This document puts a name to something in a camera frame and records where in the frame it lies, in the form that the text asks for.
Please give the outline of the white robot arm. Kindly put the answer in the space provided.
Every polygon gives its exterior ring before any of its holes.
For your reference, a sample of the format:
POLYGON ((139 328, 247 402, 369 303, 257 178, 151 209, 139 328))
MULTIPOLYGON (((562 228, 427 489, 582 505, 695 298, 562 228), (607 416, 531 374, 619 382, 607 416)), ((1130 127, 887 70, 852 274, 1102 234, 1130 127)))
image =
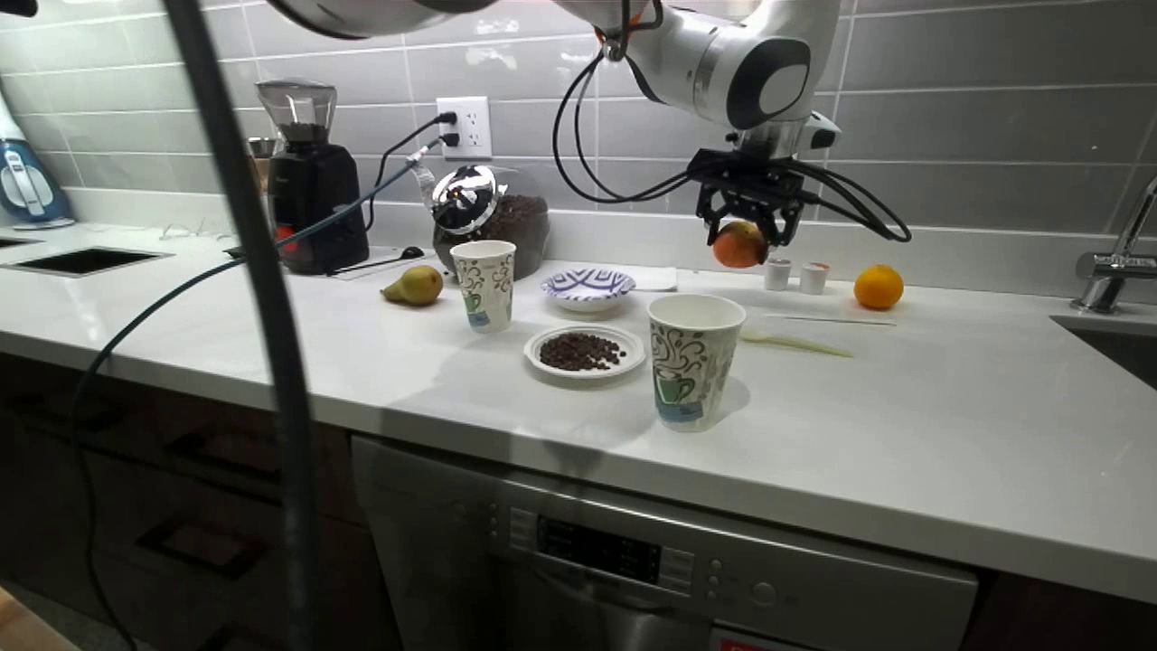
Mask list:
POLYGON ((783 247, 801 215, 806 147, 836 141, 811 108, 828 64, 838 0, 757 0, 742 18, 715 18, 666 0, 552 0, 582 18, 600 59, 625 62, 640 93, 685 108, 738 139, 730 151, 698 151, 685 178, 698 180, 695 215, 710 231, 747 219, 783 247))

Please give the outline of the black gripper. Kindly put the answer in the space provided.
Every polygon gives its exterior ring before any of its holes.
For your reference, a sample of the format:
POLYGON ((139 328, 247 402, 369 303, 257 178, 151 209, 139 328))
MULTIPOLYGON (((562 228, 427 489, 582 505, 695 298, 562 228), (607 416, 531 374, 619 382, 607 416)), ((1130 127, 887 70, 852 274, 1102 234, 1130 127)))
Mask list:
POLYGON ((722 234, 726 219, 757 220, 771 247, 788 247, 801 215, 801 178, 788 159, 698 147, 687 163, 698 186, 695 215, 710 228, 710 247, 722 234))

